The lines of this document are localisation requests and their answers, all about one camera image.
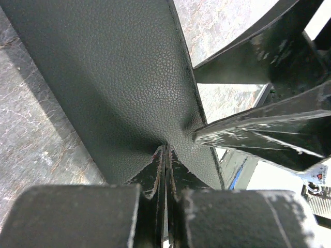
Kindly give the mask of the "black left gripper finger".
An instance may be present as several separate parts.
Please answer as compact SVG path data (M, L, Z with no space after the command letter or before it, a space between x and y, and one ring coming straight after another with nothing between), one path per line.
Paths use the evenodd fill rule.
M306 201L284 190L214 190L166 149L172 247L320 247Z
M197 129L196 143L304 172L330 158L330 81Z
M202 84L267 84L303 92L320 84L328 66L304 29L322 1L278 1L230 44L198 64Z
M126 185L32 187L13 204L1 247L162 247L166 149Z

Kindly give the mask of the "black zip tool case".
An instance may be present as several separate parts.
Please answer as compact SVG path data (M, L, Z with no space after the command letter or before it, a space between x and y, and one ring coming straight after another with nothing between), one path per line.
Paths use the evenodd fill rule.
M122 184L172 145L201 181L222 189L173 1L1 1L106 181Z

